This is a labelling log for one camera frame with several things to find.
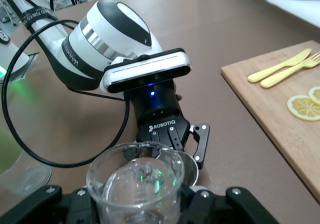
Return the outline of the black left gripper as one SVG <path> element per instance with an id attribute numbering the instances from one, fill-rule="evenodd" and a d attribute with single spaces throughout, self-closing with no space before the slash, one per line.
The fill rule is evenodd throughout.
<path id="1" fill-rule="evenodd" d="M 128 94 L 136 119 L 136 142 L 152 141 L 183 151 L 190 129 L 197 143 L 193 159 L 201 170 L 204 166 L 210 126 L 190 125 L 184 118 L 175 83 L 159 82 L 133 89 Z"/>

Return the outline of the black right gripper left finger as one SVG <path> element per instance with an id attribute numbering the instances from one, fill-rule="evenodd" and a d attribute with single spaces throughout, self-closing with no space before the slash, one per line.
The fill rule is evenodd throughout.
<path id="1" fill-rule="evenodd" d="M 58 185 L 33 192 L 0 217 L 2 224 L 99 224 L 98 211 L 87 188 L 63 194 Z"/>

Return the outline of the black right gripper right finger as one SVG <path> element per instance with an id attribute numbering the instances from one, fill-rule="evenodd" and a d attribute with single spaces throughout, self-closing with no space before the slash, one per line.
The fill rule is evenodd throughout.
<path id="1" fill-rule="evenodd" d="M 278 224 L 276 219 L 246 188 L 232 186 L 217 195 L 203 186 L 183 184 L 181 224 Z"/>

